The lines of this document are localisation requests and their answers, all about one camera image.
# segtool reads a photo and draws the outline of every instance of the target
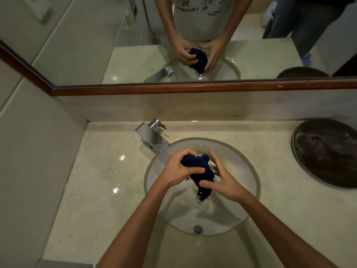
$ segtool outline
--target hand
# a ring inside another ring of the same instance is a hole
[[[170,43],[175,51],[176,58],[185,66],[196,64],[199,60],[196,55],[189,54],[186,49],[194,48],[194,45],[176,34],[170,39]]]
[[[204,173],[205,169],[203,167],[185,167],[181,164],[182,158],[187,154],[197,157],[197,153],[191,149],[185,149],[172,154],[165,168],[158,176],[157,181],[168,187],[172,187],[181,183],[189,175]]]
[[[216,166],[210,165],[211,169],[215,172],[215,175],[221,178],[220,182],[211,182],[208,180],[201,180],[200,186],[216,191],[222,196],[232,200],[234,202],[240,202],[249,193],[223,166],[221,160],[217,157],[212,150],[208,150],[211,154],[211,161]]]
[[[208,42],[206,44],[199,44],[200,49],[210,49],[211,50],[211,56],[208,59],[208,63],[205,67],[205,72],[203,75],[206,75],[207,73],[210,73],[215,67],[216,64],[221,57],[224,49],[226,48],[226,45],[228,44],[229,40],[227,40],[224,36],[220,36],[216,38],[215,40],[212,40],[211,42]]]

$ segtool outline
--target gray pants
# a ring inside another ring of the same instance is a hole
[[[271,31],[263,38],[287,37],[292,32],[292,41],[302,58],[315,45],[325,29],[340,17],[345,7],[305,0],[279,0]]]

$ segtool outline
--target person's left hand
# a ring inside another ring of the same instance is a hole
[[[226,45],[228,44],[229,40],[227,40],[224,36],[220,36],[211,42],[206,44],[198,44],[200,49],[210,49],[211,56],[208,59],[208,63],[205,67],[205,72],[203,75],[210,73],[216,66],[218,59],[221,57]]]
[[[185,149],[172,154],[165,168],[158,176],[157,181],[168,187],[172,187],[181,183],[189,175],[204,173],[205,169],[203,167],[185,167],[181,164],[182,158],[187,154],[197,157],[197,153],[191,149]]]

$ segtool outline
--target forearm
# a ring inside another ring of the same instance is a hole
[[[142,267],[157,213],[167,190],[164,184],[153,184],[100,259],[97,268]]]
[[[337,268],[274,216],[251,193],[246,192],[239,203],[248,212],[285,268]]]
[[[229,41],[234,31],[237,29],[239,23],[242,21],[244,15],[247,13],[247,10],[253,0],[235,0],[234,7],[231,13],[231,16],[224,28],[222,36]]]
[[[163,26],[169,39],[177,35],[175,23],[172,15],[171,0],[155,0],[158,13],[160,14]]]

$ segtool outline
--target black round object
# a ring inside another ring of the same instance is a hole
[[[291,148],[311,176],[341,188],[357,188],[357,131],[326,118],[302,122],[293,132]]]
[[[314,78],[330,77],[326,72],[313,67],[290,67],[279,73],[277,78]]]

